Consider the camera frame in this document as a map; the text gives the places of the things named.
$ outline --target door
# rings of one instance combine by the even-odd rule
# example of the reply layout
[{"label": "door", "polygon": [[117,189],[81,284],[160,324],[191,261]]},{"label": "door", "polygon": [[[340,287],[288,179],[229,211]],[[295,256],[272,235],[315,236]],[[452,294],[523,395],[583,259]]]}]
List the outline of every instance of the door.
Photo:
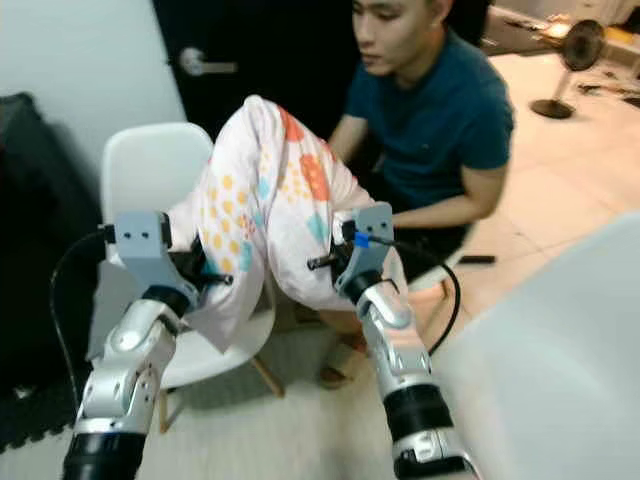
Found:
[{"label": "door", "polygon": [[[358,60],[351,2],[154,0],[154,6],[187,118],[212,138],[251,94],[281,104],[317,135],[331,134]],[[201,52],[205,71],[213,73],[185,70],[187,48]]]}]

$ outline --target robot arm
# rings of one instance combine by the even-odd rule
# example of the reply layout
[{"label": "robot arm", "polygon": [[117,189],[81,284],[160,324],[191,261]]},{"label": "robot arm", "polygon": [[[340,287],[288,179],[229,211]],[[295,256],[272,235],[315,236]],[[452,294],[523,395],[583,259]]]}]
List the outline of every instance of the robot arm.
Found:
[{"label": "robot arm", "polygon": [[356,306],[393,440],[394,470],[399,479],[424,479],[455,472],[479,473],[465,451],[437,384],[429,353],[420,339],[415,315],[395,285],[382,279],[393,241],[391,208],[386,203],[340,212],[334,225],[331,255],[312,260],[310,268],[333,267],[335,288]]},{"label": "robot arm", "polygon": [[232,281],[199,278],[204,263],[199,242],[194,253],[170,258],[166,215],[123,214],[105,234],[144,293],[109,334],[104,356],[87,380],[64,460],[65,480],[135,477],[162,374],[175,353],[180,318],[196,307],[204,283]]}]

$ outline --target white fabric with polka dots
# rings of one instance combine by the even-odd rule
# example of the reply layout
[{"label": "white fabric with polka dots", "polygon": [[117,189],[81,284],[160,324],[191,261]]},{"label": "white fabric with polka dots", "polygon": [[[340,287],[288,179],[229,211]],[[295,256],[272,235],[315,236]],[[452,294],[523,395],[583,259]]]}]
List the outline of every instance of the white fabric with polka dots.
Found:
[{"label": "white fabric with polka dots", "polygon": [[[327,144],[279,106],[252,96],[221,130],[208,166],[189,196],[169,211],[175,250],[200,236],[212,271],[233,285],[215,285],[185,317],[219,350],[246,321],[270,269],[280,288],[314,309],[352,310],[333,289],[329,269],[309,271],[326,255],[333,213],[373,200]],[[400,259],[385,270],[406,294]]]}]

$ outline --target door handle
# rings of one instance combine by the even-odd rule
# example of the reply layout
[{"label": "door handle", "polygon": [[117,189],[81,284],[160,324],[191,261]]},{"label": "door handle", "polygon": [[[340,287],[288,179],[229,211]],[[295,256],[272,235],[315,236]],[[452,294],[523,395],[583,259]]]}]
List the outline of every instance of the door handle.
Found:
[{"label": "door handle", "polygon": [[238,62],[205,62],[201,50],[187,47],[180,52],[179,63],[182,70],[192,77],[208,74],[230,74],[238,71]]}]

